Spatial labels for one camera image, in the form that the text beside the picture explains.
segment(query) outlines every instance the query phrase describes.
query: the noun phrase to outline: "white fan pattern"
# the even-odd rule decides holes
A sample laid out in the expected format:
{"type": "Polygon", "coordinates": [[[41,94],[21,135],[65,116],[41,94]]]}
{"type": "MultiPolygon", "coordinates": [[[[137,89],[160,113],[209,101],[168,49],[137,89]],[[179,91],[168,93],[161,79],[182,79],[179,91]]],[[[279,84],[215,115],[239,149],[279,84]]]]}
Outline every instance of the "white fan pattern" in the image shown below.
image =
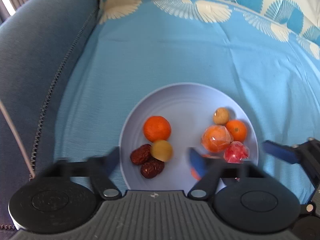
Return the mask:
{"type": "Polygon", "coordinates": [[[264,34],[281,42],[286,42],[289,40],[290,30],[288,28],[275,24],[258,15],[255,15],[253,13],[250,13],[238,8],[235,8],[235,11],[241,12],[244,16],[244,19],[249,24],[257,28],[259,31],[263,32],[264,34]]]}
{"type": "Polygon", "coordinates": [[[315,57],[315,59],[320,59],[320,48],[317,44],[307,40],[304,37],[296,36],[297,42],[303,47],[310,55],[315,57]]]}
{"type": "Polygon", "coordinates": [[[195,19],[206,23],[224,22],[230,19],[227,5],[197,0],[152,0],[161,10],[180,18],[195,19]]]}
{"type": "Polygon", "coordinates": [[[100,23],[131,14],[138,9],[141,3],[142,0],[106,0],[100,23]]]}

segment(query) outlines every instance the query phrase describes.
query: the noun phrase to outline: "metal bolt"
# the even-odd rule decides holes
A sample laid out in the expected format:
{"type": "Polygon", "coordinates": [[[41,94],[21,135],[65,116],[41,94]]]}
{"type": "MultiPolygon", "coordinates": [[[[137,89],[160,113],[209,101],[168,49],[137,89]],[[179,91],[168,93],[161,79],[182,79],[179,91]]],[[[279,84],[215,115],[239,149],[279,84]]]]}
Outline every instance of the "metal bolt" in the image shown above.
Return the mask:
{"type": "Polygon", "coordinates": [[[196,198],[201,198],[201,197],[204,197],[205,195],[207,195],[207,193],[202,189],[195,189],[191,191],[191,196],[196,198]]]}
{"type": "Polygon", "coordinates": [[[307,205],[306,210],[308,212],[311,212],[313,210],[313,205],[312,204],[307,205]]]}
{"type": "Polygon", "coordinates": [[[116,197],[119,195],[119,192],[114,188],[108,188],[103,191],[103,194],[106,197],[116,197]]]}

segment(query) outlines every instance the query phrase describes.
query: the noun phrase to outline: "light purple plate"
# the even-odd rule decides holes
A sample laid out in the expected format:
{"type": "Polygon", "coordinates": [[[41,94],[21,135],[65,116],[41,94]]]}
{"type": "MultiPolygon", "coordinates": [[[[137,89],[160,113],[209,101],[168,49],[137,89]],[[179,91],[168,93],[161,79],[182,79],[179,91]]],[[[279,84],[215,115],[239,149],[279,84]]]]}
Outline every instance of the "light purple plate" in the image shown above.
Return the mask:
{"type": "Polygon", "coordinates": [[[241,109],[230,97],[209,86],[196,83],[177,83],[155,90],[143,98],[127,117],[120,135],[120,168],[129,189],[133,190],[184,190],[185,193],[197,182],[190,173],[188,147],[205,153],[200,144],[204,130],[213,125],[212,115],[218,107],[230,110],[232,119],[247,124],[248,136],[244,144],[250,150],[250,159],[258,164],[258,142],[253,126],[241,109]],[[173,158],[165,164],[161,174],[145,179],[140,166],[130,160],[130,153],[145,143],[142,127],[153,115],[166,118],[171,125],[168,141],[174,151],[173,158]]]}

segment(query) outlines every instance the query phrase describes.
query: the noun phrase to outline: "plate rim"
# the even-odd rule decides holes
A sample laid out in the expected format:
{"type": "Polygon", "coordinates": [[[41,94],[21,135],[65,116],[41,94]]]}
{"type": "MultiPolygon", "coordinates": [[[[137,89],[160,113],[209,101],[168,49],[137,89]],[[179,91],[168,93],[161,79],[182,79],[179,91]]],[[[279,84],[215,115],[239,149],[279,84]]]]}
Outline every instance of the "plate rim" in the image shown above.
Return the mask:
{"type": "MultiPolygon", "coordinates": [[[[172,83],[172,84],[169,84],[169,85],[165,85],[165,86],[162,86],[162,87],[159,87],[153,91],[151,91],[150,93],[148,93],[147,95],[145,95],[132,109],[131,111],[129,112],[129,114],[127,115],[127,118],[125,119],[124,121],[124,124],[122,126],[122,129],[121,129],[121,132],[120,132],[120,137],[119,137],[119,157],[120,157],[120,171],[121,171],[121,175],[124,179],[124,182],[126,184],[126,186],[128,187],[128,190],[131,190],[131,187],[128,185],[128,182],[127,182],[127,179],[124,175],[124,170],[123,170],[123,167],[122,167],[122,158],[121,158],[121,142],[122,142],[122,137],[123,137],[123,133],[124,133],[124,128],[126,127],[131,115],[133,114],[133,112],[143,103],[144,100],[146,100],[148,97],[152,96],[153,94],[163,90],[163,89],[167,89],[169,87],[174,87],[174,86],[181,86],[181,85],[192,85],[192,86],[201,86],[201,87],[205,87],[205,88],[209,88],[209,89],[212,89],[212,90],[215,90],[216,92],[218,93],[222,93],[223,95],[225,95],[226,97],[228,97],[229,99],[231,99],[236,105],[239,106],[239,104],[234,101],[230,96],[228,96],[227,94],[225,94],[224,92],[214,88],[214,87],[211,87],[211,86],[208,86],[208,85],[204,85],[204,84],[200,84],[200,83],[195,83],[195,82],[178,82],[178,83],[172,83]]],[[[255,165],[258,165],[258,162],[259,162],[259,146],[258,146],[258,140],[257,140],[257,135],[256,135],[256,132],[253,128],[253,125],[249,119],[249,117],[247,116],[247,114],[245,113],[245,111],[242,109],[241,106],[239,106],[240,109],[242,110],[242,112],[244,113],[244,115],[248,118],[249,120],[249,124],[252,128],[252,131],[253,131],[253,134],[254,134],[254,139],[256,141],[256,146],[257,146],[257,163],[255,163],[255,165]]]]}

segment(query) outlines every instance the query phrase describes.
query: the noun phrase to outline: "zipper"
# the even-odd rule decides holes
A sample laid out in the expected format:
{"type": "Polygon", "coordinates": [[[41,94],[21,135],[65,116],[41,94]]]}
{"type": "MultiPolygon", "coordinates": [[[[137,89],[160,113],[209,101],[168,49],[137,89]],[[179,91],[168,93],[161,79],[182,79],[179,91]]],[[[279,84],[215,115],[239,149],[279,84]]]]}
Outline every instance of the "zipper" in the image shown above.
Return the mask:
{"type": "MultiPolygon", "coordinates": [[[[68,52],[66,53],[66,55],[64,56],[52,82],[50,85],[50,88],[48,90],[48,94],[46,95],[46,98],[44,100],[44,104],[41,108],[41,113],[40,113],[40,118],[39,118],[39,122],[38,122],[38,128],[37,128],[37,132],[36,132],[36,137],[35,140],[33,142],[33,147],[32,147],[32,153],[31,153],[31,158],[30,158],[30,162],[31,162],[31,166],[32,169],[35,170],[36,168],[36,155],[37,155],[37,150],[38,150],[38,145],[39,145],[39,140],[40,140],[40,136],[41,136],[41,131],[42,131],[42,125],[43,125],[43,120],[44,120],[44,116],[45,116],[45,112],[47,111],[47,107],[50,101],[50,97],[53,93],[53,89],[59,79],[59,76],[68,60],[68,58],[70,57],[73,49],[75,48],[75,46],[77,45],[82,33],[84,32],[85,28],[87,27],[89,21],[91,20],[92,16],[95,14],[95,12],[99,9],[99,7],[97,6],[88,16],[87,20],[84,22],[84,24],[82,25],[81,30],[78,32],[76,38],[74,39],[72,45],[70,46],[68,52]]],[[[32,180],[32,176],[31,174],[29,174],[29,181],[32,180]]],[[[16,227],[14,225],[4,225],[4,224],[0,224],[0,230],[16,230],[16,227]]]]}

